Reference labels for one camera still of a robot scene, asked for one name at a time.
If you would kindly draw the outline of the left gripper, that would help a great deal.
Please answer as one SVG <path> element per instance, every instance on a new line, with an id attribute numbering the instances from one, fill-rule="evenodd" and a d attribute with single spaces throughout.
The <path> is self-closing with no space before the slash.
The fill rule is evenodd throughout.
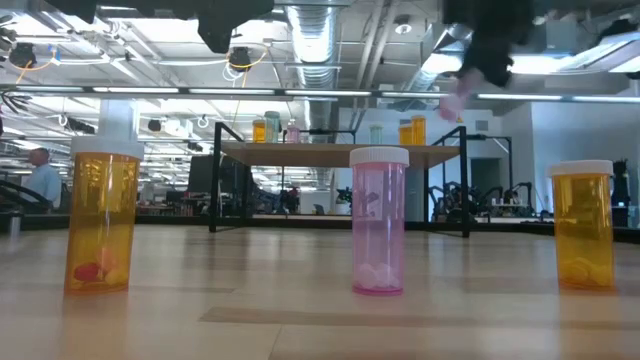
<path id="1" fill-rule="evenodd" d="M 197 7 L 198 34 L 213 53 L 227 53 L 232 31 L 273 7 L 274 0 L 202 0 Z"/>

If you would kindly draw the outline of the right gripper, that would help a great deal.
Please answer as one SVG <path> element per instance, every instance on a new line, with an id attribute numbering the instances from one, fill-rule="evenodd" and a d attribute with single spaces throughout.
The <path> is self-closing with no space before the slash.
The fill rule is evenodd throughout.
<path id="1" fill-rule="evenodd" d="M 533 30 L 533 0 L 442 0 L 445 24 L 461 24 L 482 37 L 503 38 L 525 45 Z M 462 63 L 462 77 L 480 73 L 495 86 L 511 80 L 510 43 L 471 43 Z"/>

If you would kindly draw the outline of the black ceiling device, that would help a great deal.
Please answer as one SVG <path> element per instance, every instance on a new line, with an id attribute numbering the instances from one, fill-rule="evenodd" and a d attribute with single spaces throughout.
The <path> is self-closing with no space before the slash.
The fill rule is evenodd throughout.
<path id="1" fill-rule="evenodd" d="M 249 49 L 247 47 L 232 48 L 228 58 L 228 63 L 230 68 L 234 71 L 248 71 L 251 68 Z"/>
<path id="2" fill-rule="evenodd" d="M 37 64 L 34 45 L 28 42 L 18 42 L 9 54 L 12 65 L 20 68 L 31 68 Z"/>

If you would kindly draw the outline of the long linear ceiling light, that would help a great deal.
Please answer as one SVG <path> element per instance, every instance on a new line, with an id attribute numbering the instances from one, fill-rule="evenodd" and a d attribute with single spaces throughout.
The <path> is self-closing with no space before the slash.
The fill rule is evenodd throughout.
<path id="1" fill-rule="evenodd" d="M 190 88 L 190 87 L 131 87 L 131 86 L 58 86 L 58 85 L 0 85 L 0 92 L 34 94 L 37 96 L 80 96 L 124 98 L 185 98 L 185 99 L 293 99 L 318 100 L 324 98 L 375 98 L 391 100 L 439 100 L 443 92 L 322 90 L 282 88 Z M 480 101 L 566 102 L 640 105 L 640 96 L 571 95 L 571 94 L 515 94 L 478 93 L 471 96 Z"/>

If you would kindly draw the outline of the white column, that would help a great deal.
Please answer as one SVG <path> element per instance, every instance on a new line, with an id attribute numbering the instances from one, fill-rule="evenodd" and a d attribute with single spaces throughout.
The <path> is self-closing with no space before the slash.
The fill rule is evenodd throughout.
<path id="1" fill-rule="evenodd" d="M 97 135 L 136 141 L 139 131 L 138 104 L 133 99 L 102 99 Z"/>

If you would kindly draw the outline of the black background monitor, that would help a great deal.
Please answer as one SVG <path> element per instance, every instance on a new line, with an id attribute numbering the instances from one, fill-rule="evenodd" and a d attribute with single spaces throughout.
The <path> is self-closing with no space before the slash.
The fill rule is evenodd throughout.
<path id="1" fill-rule="evenodd" d="M 191 159 L 187 191 L 210 193 L 212 189 L 214 158 L 194 156 Z M 244 184 L 246 166 L 231 157 L 222 156 L 219 165 L 219 191 L 235 193 Z"/>

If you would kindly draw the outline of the black background equipment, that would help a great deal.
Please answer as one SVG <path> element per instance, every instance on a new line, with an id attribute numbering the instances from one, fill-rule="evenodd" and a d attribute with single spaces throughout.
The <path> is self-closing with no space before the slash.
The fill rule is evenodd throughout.
<path id="1" fill-rule="evenodd" d="M 612 220 L 615 227 L 627 227 L 631 197 L 627 160 L 613 163 L 613 191 L 611 195 Z"/>

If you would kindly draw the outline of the orange pill bottle, red pill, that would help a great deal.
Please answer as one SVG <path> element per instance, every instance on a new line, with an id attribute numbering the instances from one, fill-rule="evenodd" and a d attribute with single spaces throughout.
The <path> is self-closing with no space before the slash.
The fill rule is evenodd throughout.
<path id="1" fill-rule="evenodd" d="M 103 136 L 72 139 L 74 161 L 65 292 L 129 287 L 144 146 Z"/>

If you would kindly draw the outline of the person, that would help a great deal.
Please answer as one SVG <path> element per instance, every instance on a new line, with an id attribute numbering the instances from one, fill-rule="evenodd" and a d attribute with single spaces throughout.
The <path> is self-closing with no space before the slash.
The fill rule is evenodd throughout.
<path id="1" fill-rule="evenodd" d="M 33 149 L 29 153 L 29 162 L 33 166 L 32 172 L 24 186 L 44 197 L 58 209 L 61 202 L 62 181 L 58 171 L 49 163 L 50 154 L 45 148 Z"/>

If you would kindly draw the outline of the grey rectangular ventilation duct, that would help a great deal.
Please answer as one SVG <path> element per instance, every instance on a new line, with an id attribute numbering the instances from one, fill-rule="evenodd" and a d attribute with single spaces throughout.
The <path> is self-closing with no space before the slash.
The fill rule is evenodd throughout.
<path id="1" fill-rule="evenodd" d="M 420 42 L 414 47 L 418 58 L 414 61 L 414 72 L 394 88 L 396 92 L 426 93 L 439 91 L 437 79 L 443 75 L 451 76 L 462 61 L 462 52 L 471 38 L 471 31 L 461 24 L 445 23 L 444 0 L 406 0 L 411 9 L 402 11 L 399 16 L 407 15 L 409 24 L 421 24 L 415 35 Z"/>

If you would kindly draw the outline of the silver spiral ventilation duct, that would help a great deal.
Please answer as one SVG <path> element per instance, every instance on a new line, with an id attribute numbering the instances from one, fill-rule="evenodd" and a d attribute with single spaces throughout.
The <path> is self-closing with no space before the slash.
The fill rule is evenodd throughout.
<path id="1" fill-rule="evenodd" d="M 303 90 L 333 90 L 338 70 L 336 34 L 338 11 L 332 7 L 288 6 L 294 58 Z"/>

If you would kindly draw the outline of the wooden shelf, black metal frame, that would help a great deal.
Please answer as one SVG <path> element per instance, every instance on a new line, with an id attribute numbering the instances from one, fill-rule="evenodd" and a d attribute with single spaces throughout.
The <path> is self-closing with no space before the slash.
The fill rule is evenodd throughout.
<path id="1" fill-rule="evenodd" d="M 432 145 L 403 145 L 409 163 L 422 168 L 425 173 L 446 161 L 460 158 L 461 188 L 468 189 L 467 147 L 471 137 L 466 128 L 459 126 L 445 134 Z M 208 226 L 215 232 L 219 216 L 219 178 L 221 156 L 252 166 L 348 168 L 350 153 L 365 149 L 365 144 L 335 143 L 246 143 L 223 122 L 214 125 L 213 165 L 211 167 L 211 198 Z"/>

